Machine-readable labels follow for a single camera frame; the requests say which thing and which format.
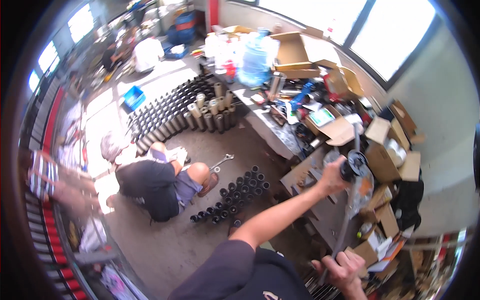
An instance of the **tan cylinder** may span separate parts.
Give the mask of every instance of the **tan cylinder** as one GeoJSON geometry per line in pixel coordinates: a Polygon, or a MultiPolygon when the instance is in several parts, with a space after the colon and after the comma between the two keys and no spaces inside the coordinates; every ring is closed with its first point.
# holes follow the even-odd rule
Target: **tan cylinder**
{"type": "Polygon", "coordinates": [[[225,94],[225,100],[223,100],[223,104],[225,105],[226,108],[229,108],[232,105],[232,100],[233,100],[233,93],[230,90],[227,90],[227,93],[225,94]]]}

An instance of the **white bottle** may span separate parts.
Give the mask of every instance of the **white bottle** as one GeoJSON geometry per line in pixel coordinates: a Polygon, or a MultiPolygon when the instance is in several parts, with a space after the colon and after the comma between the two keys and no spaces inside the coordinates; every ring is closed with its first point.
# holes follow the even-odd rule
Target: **white bottle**
{"type": "Polygon", "coordinates": [[[207,62],[213,62],[215,55],[218,51],[218,37],[215,35],[215,32],[207,34],[205,38],[205,57],[207,62]]]}

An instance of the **black t-shirt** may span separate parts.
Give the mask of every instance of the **black t-shirt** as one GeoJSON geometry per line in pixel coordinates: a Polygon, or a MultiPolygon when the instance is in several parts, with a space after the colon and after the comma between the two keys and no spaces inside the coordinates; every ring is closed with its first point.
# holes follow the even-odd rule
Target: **black t-shirt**
{"type": "Polygon", "coordinates": [[[168,297],[169,300],[303,300],[312,297],[292,263],[241,240],[218,245],[212,255],[168,297]]]}
{"type": "Polygon", "coordinates": [[[103,63],[103,67],[107,70],[107,71],[111,71],[112,70],[112,55],[115,54],[115,49],[107,49],[105,50],[105,52],[103,52],[103,56],[102,56],[102,63],[103,63]]]}
{"type": "Polygon", "coordinates": [[[179,214],[175,194],[175,168],[171,163],[141,159],[115,171],[122,195],[137,198],[156,222],[179,214]]]}

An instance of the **plastic bottle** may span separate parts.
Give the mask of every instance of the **plastic bottle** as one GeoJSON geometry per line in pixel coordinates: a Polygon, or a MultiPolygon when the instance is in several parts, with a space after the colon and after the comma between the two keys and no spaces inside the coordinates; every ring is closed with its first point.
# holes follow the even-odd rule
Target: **plastic bottle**
{"type": "Polygon", "coordinates": [[[207,58],[208,63],[214,62],[215,56],[218,51],[218,37],[215,35],[215,32],[207,34],[205,38],[205,57],[207,58]]]}
{"type": "Polygon", "coordinates": [[[249,87],[261,85],[269,78],[270,66],[278,53],[278,41],[268,37],[266,28],[245,37],[244,52],[237,70],[239,81],[249,87]]]}

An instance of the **adjustable wrench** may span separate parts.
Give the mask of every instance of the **adjustable wrench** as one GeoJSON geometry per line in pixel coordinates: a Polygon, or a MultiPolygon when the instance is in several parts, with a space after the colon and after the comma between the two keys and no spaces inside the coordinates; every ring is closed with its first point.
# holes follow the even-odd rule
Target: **adjustable wrench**
{"type": "Polygon", "coordinates": [[[231,155],[230,154],[225,154],[225,157],[222,160],[220,160],[219,162],[217,162],[216,164],[214,164],[213,166],[210,167],[210,171],[215,169],[215,167],[218,167],[224,161],[229,160],[229,159],[233,159],[234,157],[235,157],[234,154],[231,154],[231,155]]]}

